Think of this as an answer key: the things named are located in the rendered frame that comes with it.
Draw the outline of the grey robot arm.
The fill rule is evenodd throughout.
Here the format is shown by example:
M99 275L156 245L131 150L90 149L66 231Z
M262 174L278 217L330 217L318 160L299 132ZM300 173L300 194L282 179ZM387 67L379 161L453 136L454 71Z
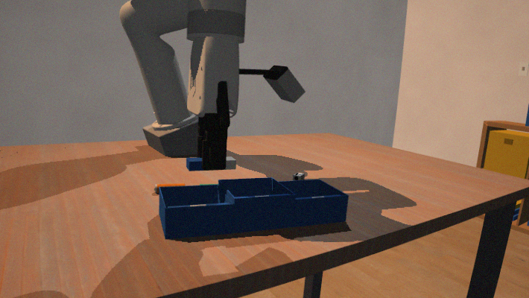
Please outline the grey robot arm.
M229 34L244 38L247 0L131 0L120 20L133 47L153 107L154 130L189 124L198 116L187 109L188 93L174 49L161 35L187 28L187 34ZM189 6L189 7L188 7ZM239 69L263 75L276 94L295 103L304 93L287 66Z

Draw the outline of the dark blue rack of bins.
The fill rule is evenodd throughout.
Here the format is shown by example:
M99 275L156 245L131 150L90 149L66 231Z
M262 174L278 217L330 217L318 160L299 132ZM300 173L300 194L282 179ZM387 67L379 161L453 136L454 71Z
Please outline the dark blue rack of bins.
M223 235L344 222L348 198L322 180L218 180L159 187L159 216L165 239Z

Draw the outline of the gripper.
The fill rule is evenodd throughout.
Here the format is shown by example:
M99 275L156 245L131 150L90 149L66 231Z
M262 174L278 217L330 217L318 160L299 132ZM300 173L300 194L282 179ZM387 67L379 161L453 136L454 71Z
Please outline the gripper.
M193 41L187 108L198 116L197 157L202 157L204 171L224 170L227 130L238 109L238 44L244 43L244 38L195 33L187 34L187 39Z

